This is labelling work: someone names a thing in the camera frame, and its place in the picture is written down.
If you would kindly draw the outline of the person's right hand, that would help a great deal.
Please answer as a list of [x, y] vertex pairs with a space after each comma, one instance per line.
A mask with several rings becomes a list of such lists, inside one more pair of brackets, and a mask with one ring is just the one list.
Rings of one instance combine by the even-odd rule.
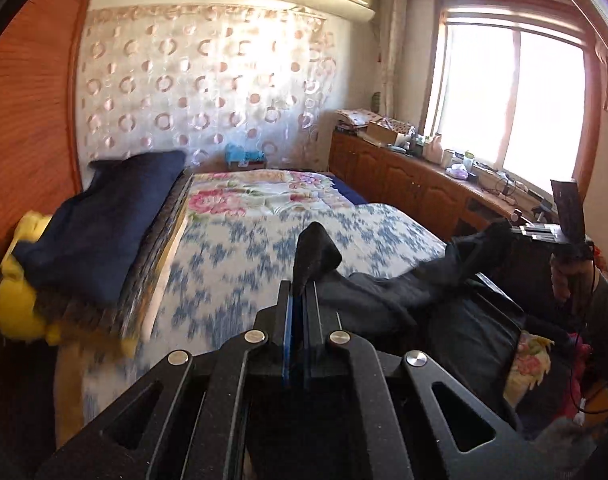
[[554, 297], [569, 300], [576, 292], [591, 294], [598, 281], [597, 268], [590, 260], [564, 260], [550, 258], [551, 284]]

